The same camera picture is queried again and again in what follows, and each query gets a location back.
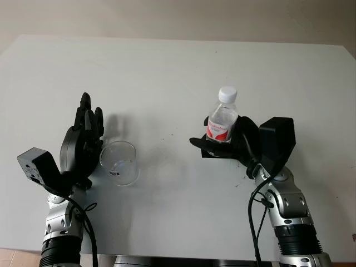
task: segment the water bottle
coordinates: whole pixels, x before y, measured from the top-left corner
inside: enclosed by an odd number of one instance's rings
[[[233,125],[238,119],[235,100],[238,92],[233,86],[219,91],[219,101],[209,113],[206,138],[212,142],[230,142]]]

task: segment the black wire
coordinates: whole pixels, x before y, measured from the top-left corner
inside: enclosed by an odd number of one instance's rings
[[[85,212],[91,211],[91,210],[95,209],[97,205],[98,205],[98,203],[94,202],[94,203],[90,204],[88,207],[86,207],[84,209],[84,211]]]
[[[257,192],[257,194],[260,194],[263,197],[263,199],[267,201],[267,198],[266,198],[266,196],[264,194],[262,194],[261,192]],[[255,201],[257,201],[259,203],[263,203],[262,199],[261,200],[255,199]],[[266,217],[266,213],[267,213],[267,206],[265,205],[265,211],[263,212],[263,216],[262,216],[262,219],[261,219],[260,227],[258,228],[258,231],[257,231],[257,237],[256,237],[257,242],[258,242],[258,237],[260,236],[260,232],[261,232],[261,229],[262,229],[263,222],[264,222],[265,217]]]
[[[248,205],[249,224],[250,224],[250,228],[251,228],[252,241],[254,243],[255,257],[256,257],[258,267],[262,267],[262,260],[261,260],[260,250],[258,249],[258,240],[256,237],[255,226],[254,226],[254,222],[252,219],[252,203],[255,200],[255,196],[257,194],[261,194],[259,192],[261,190],[261,188],[264,187],[266,184],[268,184],[274,177],[275,177],[275,175],[271,175],[270,177],[268,177],[266,180],[264,180],[262,183],[260,183],[256,187],[256,189],[251,194],[251,197],[249,200],[249,205]]]
[[[260,236],[260,232],[261,232],[261,229],[262,229],[263,221],[265,220],[266,213],[267,213],[267,207],[265,207],[265,211],[263,212],[263,216],[262,216],[262,219],[261,219],[260,227],[258,228],[258,231],[257,231],[257,237],[256,237],[257,243],[258,243],[258,237]]]
[[[57,196],[60,196],[62,198],[64,198],[65,200],[67,200],[68,202],[70,202],[79,212],[80,214],[83,216],[85,223],[88,226],[88,229],[84,225],[84,228],[86,229],[89,237],[90,237],[90,241],[91,241],[91,250],[92,250],[92,257],[93,257],[93,267],[98,267],[98,256],[97,256],[97,247],[96,247],[96,240],[95,240],[95,233],[94,233],[94,229],[90,223],[90,220],[86,214],[86,212],[82,209],[82,207],[79,206],[78,203],[76,203],[73,199],[71,199],[68,196],[61,196],[61,194],[55,194]]]
[[[84,209],[84,211],[85,211],[85,212],[91,211],[91,210],[95,209],[97,205],[98,205],[98,203],[94,202],[94,203],[90,204],[88,207],[86,207],[86,208]],[[85,231],[86,231],[86,232],[88,233],[88,235],[89,235],[90,233],[89,233],[89,230],[88,230],[88,228],[87,228],[87,225],[86,225],[86,222],[85,222],[85,221],[83,222],[83,226],[84,226]]]

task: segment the bottle label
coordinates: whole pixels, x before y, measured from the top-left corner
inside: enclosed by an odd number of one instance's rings
[[[206,135],[216,141],[227,141],[229,135],[230,126],[224,126],[217,123],[213,123],[210,119],[207,122]]]

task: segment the empty glass cup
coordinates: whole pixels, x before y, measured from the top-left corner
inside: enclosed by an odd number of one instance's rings
[[[135,147],[126,141],[110,143],[100,153],[100,164],[118,186],[133,184],[139,177]]]

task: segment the white table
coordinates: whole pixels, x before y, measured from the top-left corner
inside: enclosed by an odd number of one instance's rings
[[[294,118],[287,166],[303,191],[324,251],[356,261],[355,60],[341,46],[20,36],[0,57],[0,247],[41,250],[46,191],[16,156],[39,147],[59,164],[83,92],[105,116],[105,141],[138,150],[140,179],[91,176],[89,212],[100,254],[254,259],[248,226],[253,181],[234,160],[202,159],[189,143],[222,85],[258,125]],[[259,224],[263,207],[254,205]],[[261,256],[279,251],[269,219]],[[87,236],[82,252],[90,252]]]

